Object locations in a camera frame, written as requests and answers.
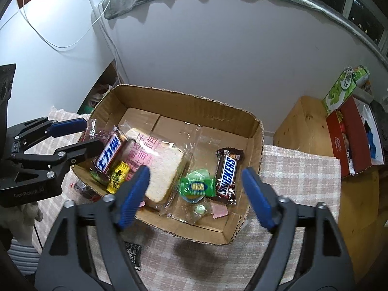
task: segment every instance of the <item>wooden furniture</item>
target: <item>wooden furniture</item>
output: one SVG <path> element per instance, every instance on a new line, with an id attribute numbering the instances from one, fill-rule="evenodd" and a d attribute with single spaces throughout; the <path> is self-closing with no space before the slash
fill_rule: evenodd
<path id="1" fill-rule="evenodd" d="M 301 97 L 274 135 L 274 145 L 333 156 L 326 111 L 320 100 Z M 379 183 L 377 167 L 341 183 L 338 226 L 353 262 L 356 281 L 369 270 L 388 242 L 388 178 Z"/>

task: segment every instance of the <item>open red box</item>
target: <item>open red box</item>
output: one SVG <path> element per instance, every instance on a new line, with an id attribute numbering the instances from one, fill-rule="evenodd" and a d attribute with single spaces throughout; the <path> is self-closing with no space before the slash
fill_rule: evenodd
<path id="1" fill-rule="evenodd" d="M 384 165 L 378 128 L 369 106 L 351 96 L 339 111 L 349 141 L 351 163 L 348 161 L 345 139 L 336 112 L 331 113 L 326 122 L 334 156 L 341 161 L 341 176 L 360 173 L 372 165 Z"/>

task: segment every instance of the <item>white cable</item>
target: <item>white cable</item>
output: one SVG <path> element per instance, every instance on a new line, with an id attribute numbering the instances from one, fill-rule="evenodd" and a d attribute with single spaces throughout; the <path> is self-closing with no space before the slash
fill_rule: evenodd
<path id="1" fill-rule="evenodd" d="M 79 40 L 77 40 L 76 42 L 74 42 L 73 44 L 71 44 L 71 45 L 69 45 L 69 46 L 64 46 L 64 47 L 62 47 L 62 46 L 57 46 L 57 45 L 53 44 L 52 42 L 49 42 L 47 39 L 45 39 L 45 38 L 44 38 L 44 37 L 43 37 L 43 36 L 42 36 L 42 35 L 41 35 L 41 34 L 40 34 L 40 33 L 32 26 L 32 25 L 31 25 L 30 21 L 29 21 L 28 18 L 27 18 L 26 10 L 25 10 L 25 8 L 24 8 L 24 0 L 23 0 L 23 6 L 22 6 L 22 8 L 21 8 L 19 11 L 20 11 L 20 13 L 22 14 L 22 16 L 24 17 L 24 19 L 26 20 L 26 22 L 28 23 L 28 25 L 30 25 L 30 27 L 36 32 L 36 34 L 38 34 L 38 36 L 39 36 L 44 42 L 46 42 L 49 46 L 52 46 L 52 47 L 55 47 L 55 48 L 60 48 L 60 49 L 65 49 L 65 48 L 70 48 L 70 47 L 74 46 L 75 44 L 77 44 L 78 42 L 80 42 L 80 41 L 82 40 L 82 38 L 84 38 L 84 37 L 86 36 L 86 34 L 90 31 L 90 29 L 93 27 L 93 25 L 97 23 L 97 21 L 102 17 L 102 15 L 104 15 L 104 13 L 105 13 L 106 9 L 108 8 L 110 2 L 111 2 L 111 0 L 108 1 L 108 4 L 106 4 L 106 7 L 105 7 L 105 9 L 102 11 L 101 15 L 94 21 L 94 23 L 88 28 L 88 30 L 86 31 L 86 33 L 83 34 L 82 37 L 81 37 Z"/>

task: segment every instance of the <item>plaid cloth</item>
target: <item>plaid cloth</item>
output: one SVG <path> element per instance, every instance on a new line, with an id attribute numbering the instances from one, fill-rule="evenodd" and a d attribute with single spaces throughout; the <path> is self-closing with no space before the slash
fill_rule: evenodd
<path id="1" fill-rule="evenodd" d="M 49 119 L 58 121 L 75 117 L 78 115 L 56 109 L 49 115 Z M 75 143 L 78 137 L 79 134 L 47 139 L 37 145 L 33 152 L 53 153 L 58 147 Z M 265 183 L 271 184 L 278 194 L 289 196 L 296 203 L 315 206 L 318 201 L 326 202 L 335 219 L 338 218 L 341 172 L 337 159 L 266 145 L 260 177 Z M 73 172 L 69 172 L 62 184 L 62 195 L 39 202 L 44 219 L 36 226 L 42 242 L 45 242 L 65 200 L 85 202 L 69 186 L 75 180 Z M 98 277 L 109 282 L 96 231 L 90 227 L 88 233 Z M 243 290 L 251 279 L 268 245 L 270 234 L 259 225 L 251 210 L 237 237 L 225 246 L 199 244 L 174 237 L 138 220 L 122 233 L 122 237 L 124 241 L 142 246 L 142 270 L 139 276 L 150 291 L 234 291 Z M 293 277 L 302 238 L 303 229 L 297 229 L 282 282 Z M 40 250 L 36 237 L 33 238 L 33 244 Z"/>

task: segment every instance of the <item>metal screw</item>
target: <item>metal screw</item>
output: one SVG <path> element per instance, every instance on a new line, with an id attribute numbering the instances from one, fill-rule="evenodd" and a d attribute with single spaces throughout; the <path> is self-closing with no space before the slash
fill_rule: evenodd
<path id="1" fill-rule="evenodd" d="M 325 202 L 319 202 L 318 203 L 318 208 L 319 209 L 326 209 L 326 207 L 327 207 L 327 204 Z"/>
<path id="2" fill-rule="evenodd" d="M 104 197 L 102 197 L 102 200 L 104 200 L 105 202 L 111 202 L 115 200 L 115 197 L 112 194 L 107 194 Z"/>
<path id="3" fill-rule="evenodd" d="M 279 196 L 279 198 L 277 198 L 280 202 L 282 203 L 286 203 L 286 202 L 289 202 L 290 201 L 290 198 L 288 197 L 285 197 L 285 196 Z"/>
<path id="4" fill-rule="evenodd" d="M 73 207 L 74 205 L 75 205 L 74 200 L 66 200 L 65 203 L 63 204 L 65 208 L 70 208 L 70 207 Z"/>

